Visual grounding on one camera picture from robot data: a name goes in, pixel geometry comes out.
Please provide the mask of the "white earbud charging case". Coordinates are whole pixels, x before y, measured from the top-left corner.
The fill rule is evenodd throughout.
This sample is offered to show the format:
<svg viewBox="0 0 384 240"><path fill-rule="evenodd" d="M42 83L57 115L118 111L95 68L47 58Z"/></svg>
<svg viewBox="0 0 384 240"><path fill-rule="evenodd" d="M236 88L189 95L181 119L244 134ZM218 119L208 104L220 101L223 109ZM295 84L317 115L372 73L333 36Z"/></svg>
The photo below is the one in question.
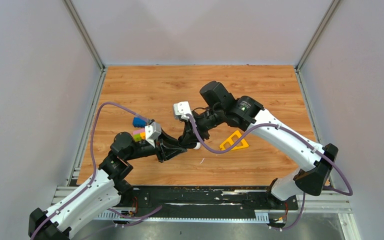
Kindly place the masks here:
<svg viewBox="0 0 384 240"><path fill-rule="evenodd" d="M199 150L201 148L201 144L199 142L196 143L194 150Z"/></svg>

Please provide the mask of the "black earbud charging case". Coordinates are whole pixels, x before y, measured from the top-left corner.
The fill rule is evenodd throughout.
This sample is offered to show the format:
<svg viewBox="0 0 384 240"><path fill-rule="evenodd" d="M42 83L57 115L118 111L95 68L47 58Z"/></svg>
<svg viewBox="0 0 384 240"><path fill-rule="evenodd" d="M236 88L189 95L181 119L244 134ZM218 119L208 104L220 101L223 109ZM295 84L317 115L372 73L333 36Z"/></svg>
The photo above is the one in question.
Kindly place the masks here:
<svg viewBox="0 0 384 240"><path fill-rule="evenodd" d="M197 146L197 141L194 139L179 138L178 144L180 147L185 149L194 149Z"/></svg>

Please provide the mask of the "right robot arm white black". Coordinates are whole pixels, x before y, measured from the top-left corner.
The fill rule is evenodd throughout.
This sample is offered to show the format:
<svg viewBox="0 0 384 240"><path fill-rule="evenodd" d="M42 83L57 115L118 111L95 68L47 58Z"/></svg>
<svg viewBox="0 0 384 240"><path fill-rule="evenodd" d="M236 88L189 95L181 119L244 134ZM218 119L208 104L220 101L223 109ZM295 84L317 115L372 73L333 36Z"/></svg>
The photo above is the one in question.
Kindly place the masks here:
<svg viewBox="0 0 384 240"><path fill-rule="evenodd" d="M300 193L319 196L326 188L339 152L337 146L322 145L302 136L255 99L234 98L221 82L211 81L199 93L207 103L203 113L193 112L187 101L173 105L175 118L185 123L179 137L182 145L202 143L209 138L209 130L223 123L272 144L298 165L297 170L270 184L265 201L272 209L281 207L291 196Z"/></svg>

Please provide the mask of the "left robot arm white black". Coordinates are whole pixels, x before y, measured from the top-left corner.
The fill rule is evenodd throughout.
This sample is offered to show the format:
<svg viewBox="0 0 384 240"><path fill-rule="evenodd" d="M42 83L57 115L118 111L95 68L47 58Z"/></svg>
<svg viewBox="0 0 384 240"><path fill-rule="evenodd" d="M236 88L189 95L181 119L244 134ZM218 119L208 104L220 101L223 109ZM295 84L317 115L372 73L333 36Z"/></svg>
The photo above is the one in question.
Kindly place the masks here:
<svg viewBox="0 0 384 240"><path fill-rule="evenodd" d="M28 236L32 240L70 240L105 210L133 201L133 186L126 176L133 170L129 160L156 156L163 163L187 152L177 139L162 133L135 141L128 132L118 133L104 160L82 185L46 210L29 215Z"/></svg>

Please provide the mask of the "pink green orange brick stack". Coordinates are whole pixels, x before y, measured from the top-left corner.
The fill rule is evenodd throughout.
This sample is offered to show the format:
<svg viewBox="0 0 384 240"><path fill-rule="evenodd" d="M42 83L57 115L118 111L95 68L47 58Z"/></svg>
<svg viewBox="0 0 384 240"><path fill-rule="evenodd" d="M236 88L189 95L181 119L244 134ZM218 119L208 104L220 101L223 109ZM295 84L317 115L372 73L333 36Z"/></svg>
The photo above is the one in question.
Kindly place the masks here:
<svg viewBox="0 0 384 240"><path fill-rule="evenodd" d="M135 142L140 142L146 139L146 130L144 128L135 130L132 132L132 136Z"/></svg>

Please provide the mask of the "blue toy brick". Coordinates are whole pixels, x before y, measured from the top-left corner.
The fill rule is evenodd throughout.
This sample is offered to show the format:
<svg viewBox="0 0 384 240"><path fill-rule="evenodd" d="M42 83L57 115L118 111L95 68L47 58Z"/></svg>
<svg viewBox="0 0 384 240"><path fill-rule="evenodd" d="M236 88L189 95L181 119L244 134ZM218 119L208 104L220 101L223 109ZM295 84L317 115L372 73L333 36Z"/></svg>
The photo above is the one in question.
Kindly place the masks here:
<svg viewBox="0 0 384 240"><path fill-rule="evenodd" d="M141 119L140 117L134 117L132 120L132 125L135 128L144 128L148 125L146 120Z"/></svg>

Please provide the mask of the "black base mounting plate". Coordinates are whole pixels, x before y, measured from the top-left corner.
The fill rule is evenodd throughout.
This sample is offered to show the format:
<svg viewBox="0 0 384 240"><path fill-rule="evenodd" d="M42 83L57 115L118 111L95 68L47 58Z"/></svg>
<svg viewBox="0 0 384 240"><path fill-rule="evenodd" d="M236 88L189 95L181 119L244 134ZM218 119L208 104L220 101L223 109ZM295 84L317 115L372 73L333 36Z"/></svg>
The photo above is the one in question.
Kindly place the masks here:
<svg viewBox="0 0 384 240"><path fill-rule="evenodd" d="M138 211L163 219L254 219L256 211L283 215L298 210L295 196L269 203L265 186L135 186L114 206L123 213Z"/></svg>

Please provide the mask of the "yellow triangular toy frame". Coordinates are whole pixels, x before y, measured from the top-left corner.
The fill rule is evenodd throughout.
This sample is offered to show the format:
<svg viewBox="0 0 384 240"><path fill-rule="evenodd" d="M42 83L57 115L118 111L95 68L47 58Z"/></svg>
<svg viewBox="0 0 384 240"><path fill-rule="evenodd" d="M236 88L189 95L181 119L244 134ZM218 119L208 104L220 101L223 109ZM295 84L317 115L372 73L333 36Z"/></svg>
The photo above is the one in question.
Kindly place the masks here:
<svg viewBox="0 0 384 240"><path fill-rule="evenodd" d="M233 144L235 144L239 138L242 137L242 134L239 130L236 130L235 132L233 132L227 139L225 139L220 145L219 145L219 149L221 151L224 151L226 150L227 148L230 148ZM234 150L240 150L240 149L246 149L248 148L250 145L248 144L248 142L245 140L245 139L242 139L237 145L235 145L231 150L234 151Z"/></svg>

